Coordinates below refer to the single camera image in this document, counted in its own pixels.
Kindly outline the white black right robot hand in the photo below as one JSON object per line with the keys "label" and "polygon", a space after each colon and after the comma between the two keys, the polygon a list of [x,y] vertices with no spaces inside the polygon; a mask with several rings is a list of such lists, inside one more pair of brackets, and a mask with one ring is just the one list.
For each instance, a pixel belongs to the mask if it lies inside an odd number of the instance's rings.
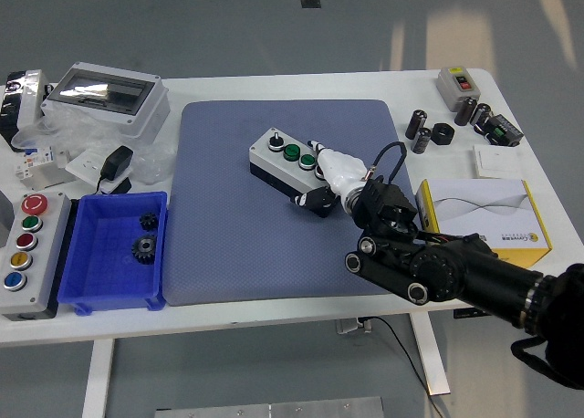
{"label": "white black right robot hand", "polygon": [[346,153],[334,151],[317,141],[308,146],[317,153],[317,163],[327,186],[319,187],[291,199],[293,204],[310,211],[328,210],[339,200],[347,214],[359,199],[368,169],[364,162]]}

